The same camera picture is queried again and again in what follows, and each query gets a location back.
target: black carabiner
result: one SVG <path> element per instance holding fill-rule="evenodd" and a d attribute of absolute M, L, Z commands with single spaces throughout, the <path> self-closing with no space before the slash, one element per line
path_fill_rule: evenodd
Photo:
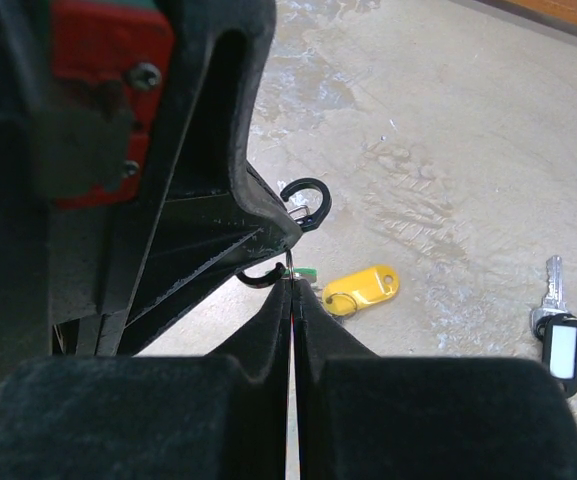
<path fill-rule="evenodd" d="M 332 208 L 332 198 L 326 184 L 316 178 L 300 178 L 286 185 L 279 196 L 284 202 L 287 202 L 295 193 L 306 189 L 317 190 L 322 195 L 321 205 L 316 212 L 295 219 L 303 232 L 310 232 L 319 228 Z"/>
<path fill-rule="evenodd" d="M 277 263 L 275 268 L 263 277 L 253 278 L 249 277 L 244 272 L 240 272 L 237 274 L 237 279 L 250 288 L 266 288 L 277 283 L 285 274 L 286 267 L 284 267 L 282 263 Z"/>

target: red plastic part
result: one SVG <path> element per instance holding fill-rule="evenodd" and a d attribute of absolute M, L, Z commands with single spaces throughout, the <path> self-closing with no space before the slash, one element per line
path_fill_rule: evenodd
<path fill-rule="evenodd" d="M 174 44 L 173 31 L 159 11 L 87 0 L 52 3 L 52 38 L 54 76 L 82 81 L 91 87 L 123 81 L 125 74 L 142 62 L 159 69 L 163 84 Z M 144 92 L 124 85 L 124 94 L 135 115 L 126 160 L 137 162 L 139 172 L 125 178 L 114 192 L 97 186 L 84 196 L 57 200 L 59 207 L 105 205 L 128 201 L 137 195 L 162 87 Z"/>

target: concrete floor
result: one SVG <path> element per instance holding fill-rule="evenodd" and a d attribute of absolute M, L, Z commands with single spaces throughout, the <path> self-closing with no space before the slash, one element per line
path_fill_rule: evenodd
<path fill-rule="evenodd" d="M 278 3 L 250 160 L 277 190 L 314 176 L 334 199 L 296 264 L 322 286 L 398 271 L 398 296 L 347 322 L 379 354 L 538 359 L 553 254 L 577 314 L 577 39 L 471 0 Z M 205 353 L 265 295 L 231 281 L 145 354 Z"/>

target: key tag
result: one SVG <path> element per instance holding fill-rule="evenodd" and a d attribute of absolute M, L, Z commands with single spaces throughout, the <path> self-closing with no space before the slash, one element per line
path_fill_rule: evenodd
<path fill-rule="evenodd" d="M 324 288 L 322 300 L 328 313 L 343 317 L 388 300 L 398 290 L 397 273 L 385 265 L 375 265 L 331 282 Z"/>
<path fill-rule="evenodd" d="M 577 319 L 553 315 L 545 324 L 542 362 L 561 383 L 566 398 L 577 393 Z"/>

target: screw head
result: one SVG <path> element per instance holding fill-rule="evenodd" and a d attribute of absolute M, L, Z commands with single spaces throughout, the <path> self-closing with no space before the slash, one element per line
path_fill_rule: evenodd
<path fill-rule="evenodd" d="M 139 164 L 133 160 L 126 160 L 124 162 L 124 178 L 130 178 L 139 173 Z"/>
<path fill-rule="evenodd" d="M 161 85 L 161 72 L 152 63 L 142 62 L 128 72 L 127 80 L 135 90 L 149 92 Z"/>

